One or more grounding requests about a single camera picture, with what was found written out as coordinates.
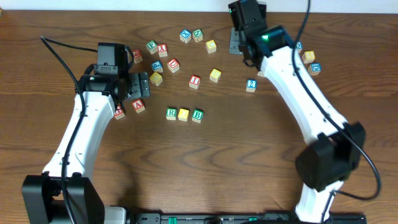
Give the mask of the blue T block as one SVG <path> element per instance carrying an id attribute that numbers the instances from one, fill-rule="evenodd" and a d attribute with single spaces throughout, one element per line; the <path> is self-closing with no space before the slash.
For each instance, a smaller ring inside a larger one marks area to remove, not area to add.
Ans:
<path id="1" fill-rule="evenodd" d="M 257 75 L 264 78 L 266 77 L 266 74 L 264 72 L 258 72 Z"/>

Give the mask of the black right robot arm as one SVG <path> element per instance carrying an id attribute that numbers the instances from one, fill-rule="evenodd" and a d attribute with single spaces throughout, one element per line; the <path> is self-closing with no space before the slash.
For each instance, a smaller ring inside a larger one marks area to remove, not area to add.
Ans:
<path id="1" fill-rule="evenodd" d="M 281 27 L 234 26 L 244 61 L 276 87 L 302 132 L 306 148 L 295 167 L 303 188 L 294 213 L 274 223 L 365 223 L 357 214 L 331 214 L 341 187 L 358 168 L 366 132 L 349 124 L 324 97 L 297 51 L 297 43 Z"/>

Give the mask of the green N block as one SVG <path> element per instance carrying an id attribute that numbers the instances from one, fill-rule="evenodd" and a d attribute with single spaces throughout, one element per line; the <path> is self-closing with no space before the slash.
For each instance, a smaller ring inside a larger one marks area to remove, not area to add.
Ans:
<path id="1" fill-rule="evenodd" d="M 192 37 L 195 42 L 200 42 L 203 40 L 203 32 L 201 31 L 201 29 L 194 30 L 192 32 Z"/>

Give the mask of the yellow G block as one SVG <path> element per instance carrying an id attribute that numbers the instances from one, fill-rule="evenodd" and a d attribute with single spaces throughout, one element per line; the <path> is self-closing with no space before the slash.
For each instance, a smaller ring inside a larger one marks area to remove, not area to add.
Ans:
<path id="1" fill-rule="evenodd" d="M 151 83 L 153 83 L 155 86 L 159 86 L 162 82 L 163 82 L 163 78 L 162 75 L 154 72 L 151 76 L 150 76 L 150 81 Z"/>

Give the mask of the red U block lower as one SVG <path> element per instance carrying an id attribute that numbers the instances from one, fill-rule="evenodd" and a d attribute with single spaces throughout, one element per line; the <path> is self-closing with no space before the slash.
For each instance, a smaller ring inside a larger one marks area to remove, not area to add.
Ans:
<path id="1" fill-rule="evenodd" d="M 116 108 L 116 111 L 114 112 L 114 118 L 121 119 L 123 117 L 125 117 L 124 110 L 122 109 L 122 107 L 120 105 L 118 105 Z"/>

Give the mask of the red block far left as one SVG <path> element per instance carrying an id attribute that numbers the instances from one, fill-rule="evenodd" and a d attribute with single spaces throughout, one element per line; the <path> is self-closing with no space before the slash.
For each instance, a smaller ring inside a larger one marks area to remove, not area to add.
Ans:
<path id="1" fill-rule="evenodd" d="M 133 61 L 134 61 L 134 63 L 140 63 L 140 62 L 143 61 L 142 54 L 141 54 L 141 51 L 140 51 L 140 50 L 134 50 L 134 51 L 132 52 L 132 54 L 133 54 Z"/>

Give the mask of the yellow O block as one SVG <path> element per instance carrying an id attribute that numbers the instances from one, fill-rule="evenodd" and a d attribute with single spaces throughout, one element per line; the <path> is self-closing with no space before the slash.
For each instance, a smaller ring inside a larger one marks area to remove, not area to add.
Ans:
<path id="1" fill-rule="evenodd" d="M 189 117 L 189 113 L 190 113 L 189 110 L 180 108 L 180 110 L 178 112 L 178 119 L 180 121 L 187 121 L 188 117 Z"/>

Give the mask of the red I block lower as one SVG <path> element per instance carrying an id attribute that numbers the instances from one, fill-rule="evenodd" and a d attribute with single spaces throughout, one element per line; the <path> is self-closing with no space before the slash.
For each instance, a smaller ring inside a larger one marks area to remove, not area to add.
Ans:
<path id="1" fill-rule="evenodd" d="M 200 77 L 198 77 L 196 75 L 192 75 L 190 77 L 190 80 L 189 80 L 188 84 L 189 84 L 190 88 L 198 89 L 198 87 L 200 85 L 200 82 L 201 82 L 201 78 Z"/>

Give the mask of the green R block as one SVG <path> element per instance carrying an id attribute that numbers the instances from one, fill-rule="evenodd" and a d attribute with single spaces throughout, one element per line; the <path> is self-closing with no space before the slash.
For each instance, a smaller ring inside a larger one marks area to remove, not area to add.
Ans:
<path id="1" fill-rule="evenodd" d="M 176 120 L 177 119 L 177 110 L 175 108 L 167 108 L 166 119 L 167 120 Z"/>

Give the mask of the green B block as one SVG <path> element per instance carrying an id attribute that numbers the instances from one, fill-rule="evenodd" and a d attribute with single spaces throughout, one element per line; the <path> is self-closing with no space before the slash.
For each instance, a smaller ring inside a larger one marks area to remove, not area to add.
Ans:
<path id="1" fill-rule="evenodd" d="M 196 123 L 201 123 L 204 116 L 204 112 L 201 110 L 194 110 L 192 113 L 192 121 Z"/>

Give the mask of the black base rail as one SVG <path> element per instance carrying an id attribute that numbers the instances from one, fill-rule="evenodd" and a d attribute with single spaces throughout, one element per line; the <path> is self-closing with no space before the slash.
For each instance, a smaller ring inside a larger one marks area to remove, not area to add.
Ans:
<path id="1" fill-rule="evenodd" d="M 128 215 L 128 224 L 303 224 L 295 214 L 274 212 L 259 215 L 161 215 L 159 213 L 139 213 Z"/>

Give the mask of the blue X block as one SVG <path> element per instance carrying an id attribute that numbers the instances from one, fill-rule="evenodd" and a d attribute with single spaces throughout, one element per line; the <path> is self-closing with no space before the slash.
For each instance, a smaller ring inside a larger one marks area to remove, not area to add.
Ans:
<path id="1" fill-rule="evenodd" d="M 181 40 L 182 42 L 184 42 L 185 44 L 187 44 L 187 43 L 191 40 L 191 38 L 192 38 L 192 33 L 191 33 L 189 30 L 184 29 L 183 31 L 181 31 L 179 37 L 180 37 L 180 40 Z"/>

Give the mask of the red A block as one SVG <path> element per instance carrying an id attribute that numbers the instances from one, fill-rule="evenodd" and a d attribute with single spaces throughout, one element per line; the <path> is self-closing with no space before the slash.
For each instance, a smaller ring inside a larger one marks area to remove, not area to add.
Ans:
<path id="1" fill-rule="evenodd" d="M 134 110 L 136 111 L 136 113 L 140 113 L 146 109 L 144 106 L 144 103 L 141 99 L 133 101 L 132 106 L 133 106 Z"/>

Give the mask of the yellow block far centre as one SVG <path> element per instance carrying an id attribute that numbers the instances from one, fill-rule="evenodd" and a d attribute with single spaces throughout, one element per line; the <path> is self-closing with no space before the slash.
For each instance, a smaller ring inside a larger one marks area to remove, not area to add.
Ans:
<path id="1" fill-rule="evenodd" d="M 214 40 L 209 40 L 205 43 L 206 51 L 211 54 L 213 52 L 216 52 L 217 50 L 217 45 Z"/>

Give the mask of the green F block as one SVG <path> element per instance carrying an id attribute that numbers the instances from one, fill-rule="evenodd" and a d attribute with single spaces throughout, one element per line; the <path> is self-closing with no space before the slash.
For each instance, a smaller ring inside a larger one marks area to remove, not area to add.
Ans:
<path id="1" fill-rule="evenodd" d="M 146 48 L 151 54 L 154 54 L 158 51 L 157 43 L 154 40 L 150 40 L 148 43 L 146 43 Z"/>

